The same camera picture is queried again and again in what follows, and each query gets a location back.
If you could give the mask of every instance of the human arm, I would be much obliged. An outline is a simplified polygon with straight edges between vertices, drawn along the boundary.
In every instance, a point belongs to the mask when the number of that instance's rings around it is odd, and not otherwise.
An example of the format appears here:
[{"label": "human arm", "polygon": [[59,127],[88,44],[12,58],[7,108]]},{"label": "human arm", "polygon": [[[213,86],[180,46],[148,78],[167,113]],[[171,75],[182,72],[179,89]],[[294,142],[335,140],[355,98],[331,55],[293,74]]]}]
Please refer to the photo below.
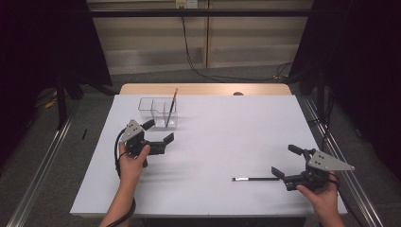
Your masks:
[{"label": "human arm", "polygon": [[[333,175],[334,172],[330,172],[329,180],[336,181],[337,179]],[[303,185],[297,185],[297,189],[312,203],[315,215],[323,227],[345,226],[339,214],[338,189],[334,183],[327,182],[316,192],[310,191]]]},{"label": "human arm", "polygon": [[[127,153],[127,148],[124,143],[120,143],[118,149],[121,155],[119,159],[121,170],[120,185],[118,186],[118,190],[115,193],[113,202],[110,205],[106,216],[99,225],[101,227],[113,223],[127,214],[130,210],[133,194],[142,173],[142,164],[150,152],[150,146],[146,145],[137,158],[134,158]],[[129,226],[129,220],[124,221],[119,226]]]}]

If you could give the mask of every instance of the wall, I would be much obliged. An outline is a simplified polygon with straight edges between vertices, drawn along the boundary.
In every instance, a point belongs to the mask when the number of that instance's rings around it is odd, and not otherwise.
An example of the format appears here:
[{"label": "wall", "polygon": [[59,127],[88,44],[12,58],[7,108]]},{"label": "wall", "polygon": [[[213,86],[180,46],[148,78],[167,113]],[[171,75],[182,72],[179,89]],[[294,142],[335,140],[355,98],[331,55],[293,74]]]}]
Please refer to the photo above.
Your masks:
[{"label": "wall", "polygon": [[[90,0],[90,9],[174,9],[175,1]],[[199,0],[203,9],[310,9],[312,0]],[[189,68],[181,18],[95,18],[112,75]],[[306,18],[185,18],[195,67],[293,61]]]}]

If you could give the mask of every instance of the robotic arm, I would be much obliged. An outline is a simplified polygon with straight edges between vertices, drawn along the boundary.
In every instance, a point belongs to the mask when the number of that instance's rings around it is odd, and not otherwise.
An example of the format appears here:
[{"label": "robotic arm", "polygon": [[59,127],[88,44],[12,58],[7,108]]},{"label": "robotic arm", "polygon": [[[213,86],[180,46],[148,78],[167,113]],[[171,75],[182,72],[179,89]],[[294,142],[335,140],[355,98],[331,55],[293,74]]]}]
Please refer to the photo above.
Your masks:
[{"label": "robotic arm", "polygon": [[305,171],[301,172],[300,175],[293,176],[286,176],[282,171],[273,166],[271,167],[271,173],[283,180],[287,191],[296,190],[298,184],[302,184],[309,190],[314,191],[326,184],[329,175],[328,171],[355,170],[353,166],[319,150],[301,149],[294,145],[288,145],[288,150],[298,155],[304,155],[306,164]]},{"label": "robotic arm", "polygon": [[[154,126],[154,120],[149,120],[142,126],[139,125],[135,120],[131,120],[127,125],[127,128],[122,130],[117,136],[114,147],[114,158],[115,158],[115,168],[117,170],[118,176],[120,176],[120,166],[117,157],[117,145],[118,139],[121,137],[121,142],[126,143],[128,153],[132,156],[138,156],[142,148],[145,145],[150,145],[149,155],[164,154],[166,146],[174,140],[174,133],[168,135],[163,141],[160,142],[150,142],[145,140],[145,131]],[[145,159],[143,167],[148,166],[148,160]]]}]

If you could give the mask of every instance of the metal bar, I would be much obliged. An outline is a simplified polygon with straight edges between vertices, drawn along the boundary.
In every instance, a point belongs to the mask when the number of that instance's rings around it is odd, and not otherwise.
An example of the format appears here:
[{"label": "metal bar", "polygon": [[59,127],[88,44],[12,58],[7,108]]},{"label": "metal bar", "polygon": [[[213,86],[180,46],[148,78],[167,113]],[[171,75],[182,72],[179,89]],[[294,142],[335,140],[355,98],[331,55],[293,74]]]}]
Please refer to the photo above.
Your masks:
[{"label": "metal bar", "polygon": [[70,116],[67,118],[63,127],[60,130],[57,130],[53,138],[53,141],[44,156],[44,159],[42,160],[38,170],[35,173],[35,176],[30,182],[29,187],[26,190],[26,193],[21,198],[20,202],[15,208],[14,213],[12,214],[9,220],[9,223],[7,224],[7,227],[24,226],[27,216],[29,215],[31,208],[36,198],[38,197],[42,189],[42,186],[44,185],[44,181],[50,170],[50,167],[52,166],[53,161],[61,147],[62,141],[64,140],[65,135],[68,133],[72,119],[75,116],[77,109],[78,109],[78,104],[76,103],[73,106],[73,110]]},{"label": "metal bar", "polygon": [[345,14],[312,9],[92,9],[93,17],[309,17]]},{"label": "metal bar", "polygon": [[[318,115],[316,114],[317,112],[317,107],[315,103],[313,102],[311,97],[306,97],[304,98],[306,107],[308,108],[310,114],[312,117],[315,119],[318,119]],[[324,134],[327,130],[326,125],[318,122],[318,129],[319,132],[322,135],[322,138],[324,138]],[[334,157],[342,160],[343,162],[347,163],[345,160],[344,155],[342,154],[339,145],[337,144],[336,140],[334,139],[333,135],[329,131],[326,135],[326,145],[328,146],[331,155]],[[360,211],[362,212],[363,216],[365,217],[366,221],[368,222],[369,226],[383,226],[383,223],[381,222],[374,206],[372,205],[372,202],[369,200],[368,196],[366,195],[365,191],[363,190],[362,186],[360,185],[359,181],[357,180],[354,172],[352,171],[342,171],[341,172],[342,177],[346,181],[347,185],[349,186],[349,189],[351,193],[354,196],[354,199],[357,202],[357,205],[359,206]]]}]

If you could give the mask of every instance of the pen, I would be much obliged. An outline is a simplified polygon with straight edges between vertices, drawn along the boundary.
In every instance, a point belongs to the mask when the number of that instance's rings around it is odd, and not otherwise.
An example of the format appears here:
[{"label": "pen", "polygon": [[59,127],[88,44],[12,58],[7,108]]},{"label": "pen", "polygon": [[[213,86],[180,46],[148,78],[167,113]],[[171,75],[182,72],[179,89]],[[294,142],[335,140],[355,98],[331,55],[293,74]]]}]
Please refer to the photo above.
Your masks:
[{"label": "pen", "polygon": [[176,91],[175,91],[174,97],[173,97],[173,101],[171,102],[170,112],[168,113],[168,118],[166,121],[166,127],[168,126],[168,121],[170,121],[171,113],[173,112],[173,107],[174,107],[174,103],[175,103],[175,98],[177,96],[177,92],[178,92],[178,88],[176,88]]},{"label": "pen", "polygon": [[279,181],[278,178],[233,178],[233,182],[249,182],[249,181]]}]

